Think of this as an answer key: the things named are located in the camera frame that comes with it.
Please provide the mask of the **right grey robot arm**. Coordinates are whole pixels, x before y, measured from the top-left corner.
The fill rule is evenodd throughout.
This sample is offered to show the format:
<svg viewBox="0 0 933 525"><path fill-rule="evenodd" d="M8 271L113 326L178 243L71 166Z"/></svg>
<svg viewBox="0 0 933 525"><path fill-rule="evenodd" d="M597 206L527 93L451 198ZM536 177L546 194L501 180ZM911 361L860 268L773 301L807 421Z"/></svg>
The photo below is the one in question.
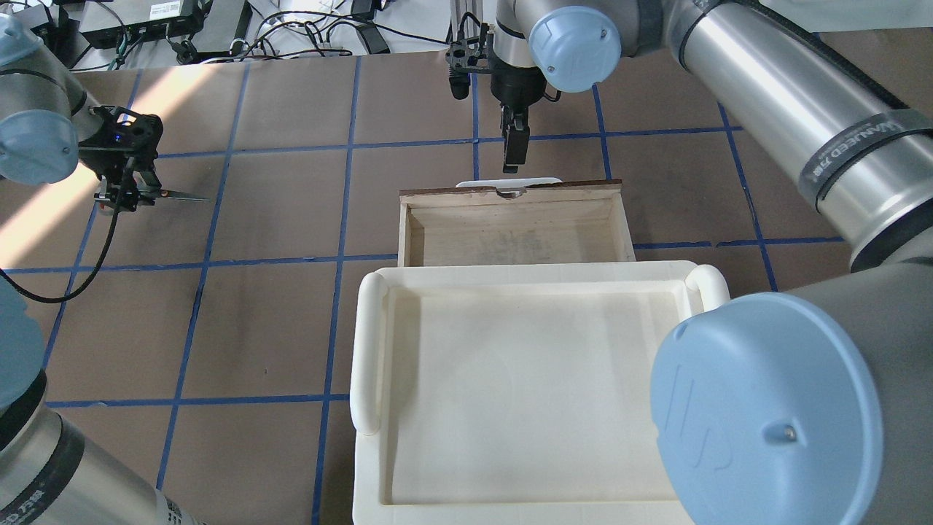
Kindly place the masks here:
<svg viewBox="0 0 933 525"><path fill-rule="evenodd" d="M666 49L719 103L770 288L651 378L698 524L931 522L931 117L760 1L500 1L497 66L564 92Z"/></svg>

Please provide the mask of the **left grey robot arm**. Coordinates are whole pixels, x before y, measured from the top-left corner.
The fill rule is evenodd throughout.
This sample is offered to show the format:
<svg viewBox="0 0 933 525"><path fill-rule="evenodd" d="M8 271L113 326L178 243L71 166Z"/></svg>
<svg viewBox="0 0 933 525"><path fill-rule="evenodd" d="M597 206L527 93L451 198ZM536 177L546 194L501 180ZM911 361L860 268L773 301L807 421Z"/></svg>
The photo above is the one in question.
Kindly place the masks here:
<svg viewBox="0 0 933 525"><path fill-rule="evenodd" d="M100 186L94 199L120 213L157 199L190 201L167 192L155 171L163 122L121 106L100 104L37 36L13 15L2 16L3 179L20 184L63 182L77 166ZM112 239L87 281L48 297L2 275L1 491L4 524L197 524L162 491L117 461L50 408L44 339L26 303L65 303L102 269Z"/></svg>

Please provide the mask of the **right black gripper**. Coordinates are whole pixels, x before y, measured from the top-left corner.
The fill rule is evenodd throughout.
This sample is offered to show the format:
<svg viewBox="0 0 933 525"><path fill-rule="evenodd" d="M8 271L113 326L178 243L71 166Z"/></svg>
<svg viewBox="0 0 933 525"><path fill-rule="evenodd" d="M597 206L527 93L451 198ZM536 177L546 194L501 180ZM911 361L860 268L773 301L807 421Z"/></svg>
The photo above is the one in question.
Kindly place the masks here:
<svg viewBox="0 0 933 525"><path fill-rule="evenodd" d="M537 67L517 67L491 58L490 92L499 101L501 110L500 129L503 138L504 174L515 174L518 166L526 163L530 127L530 106L543 99L547 87L546 77ZM513 135L513 160L511 159L511 136Z"/></svg>

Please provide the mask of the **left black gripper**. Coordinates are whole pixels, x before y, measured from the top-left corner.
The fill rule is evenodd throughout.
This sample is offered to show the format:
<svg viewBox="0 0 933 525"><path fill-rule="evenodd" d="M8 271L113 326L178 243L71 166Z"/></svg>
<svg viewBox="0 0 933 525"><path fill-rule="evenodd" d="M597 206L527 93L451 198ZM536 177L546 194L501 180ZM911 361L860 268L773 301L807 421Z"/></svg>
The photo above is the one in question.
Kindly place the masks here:
<svg viewBox="0 0 933 525"><path fill-rule="evenodd" d="M120 158L95 169L99 184L93 193L98 212L136 212L140 206L154 206L161 197L161 182L155 162L147 158ZM121 201L120 186L128 185L128 208Z"/></svg>

